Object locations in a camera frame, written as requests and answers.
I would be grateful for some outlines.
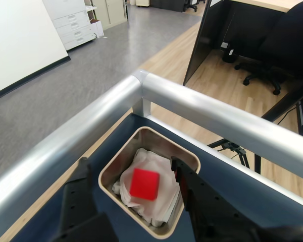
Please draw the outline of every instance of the drawer handle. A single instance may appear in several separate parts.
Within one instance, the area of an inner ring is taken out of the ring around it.
[[[69,20],[69,22],[74,22],[74,21],[76,21],[76,16],[75,15],[69,16],[68,20]]]
[[[77,39],[76,40],[78,43],[82,43],[83,41],[84,41],[84,39],[83,38],[80,38],[80,39]]]
[[[74,36],[75,36],[76,38],[78,38],[78,37],[82,36],[82,33],[81,33],[81,32],[76,32],[76,33],[74,34]]]
[[[77,29],[79,27],[78,23],[71,24],[72,29]]]

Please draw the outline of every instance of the cabinet drawer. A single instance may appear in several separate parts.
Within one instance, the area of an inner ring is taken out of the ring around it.
[[[95,35],[94,34],[88,34],[88,35],[85,35],[84,37],[81,37],[79,39],[76,39],[76,40],[73,40],[71,42],[68,42],[66,44],[64,44],[64,48],[66,50],[69,50],[69,49],[72,49],[74,47],[77,47],[81,44],[84,44],[90,40],[93,40],[95,38]]]
[[[70,34],[66,34],[64,36],[61,36],[61,40],[63,44],[66,44],[68,42],[71,42],[73,40],[82,38],[83,36],[86,36],[88,34],[93,33],[91,30],[91,26],[87,26],[78,30],[73,31]]]
[[[73,24],[73,23],[76,23],[78,21],[81,21],[83,19],[88,19],[88,18],[89,18],[89,16],[87,15],[87,12],[83,11],[83,12],[65,16],[65,17],[62,17],[59,19],[54,19],[53,24],[54,24],[55,28],[57,29],[57,28],[61,28],[61,27],[65,26],[65,25]]]
[[[56,29],[56,31],[58,32],[59,36],[61,37],[65,34],[69,34],[70,32],[72,32],[74,30],[77,30],[77,29],[80,29],[80,28],[83,28],[86,26],[90,26],[89,19],[83,19],[78,22],[74,22],[72,24],[58,28],[58,29]]]

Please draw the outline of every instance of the white box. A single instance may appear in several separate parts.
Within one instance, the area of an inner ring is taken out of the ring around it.
[[[91,29],[97,38],[104,36],[103,28],[100,20],[91,20]]]

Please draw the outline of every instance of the chair base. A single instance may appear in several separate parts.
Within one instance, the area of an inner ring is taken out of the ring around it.
[[[251,72],[251,75],[247,76],[243,84],[248,86],[250,80],[253,78],[260,78],[269,81],[275,88],[273,91],[274,95],[280,94],[281,87],[277,80],[272,76],[271,66],[266,66],[264,64],[253,64],[253,63],[240,63],[234,67],[236,70],[244,69]]]
[[[188,4],[188,5],[184,6],[183,11],[185,12],[188,8],[194,9],[194,12],[197,11],[197,5],[196,4],[193,4],[193,5]]]

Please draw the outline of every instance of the beige cabinet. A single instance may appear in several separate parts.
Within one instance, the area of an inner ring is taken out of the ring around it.
[[[103,30],[127,21],[124,0],[91,0]]]

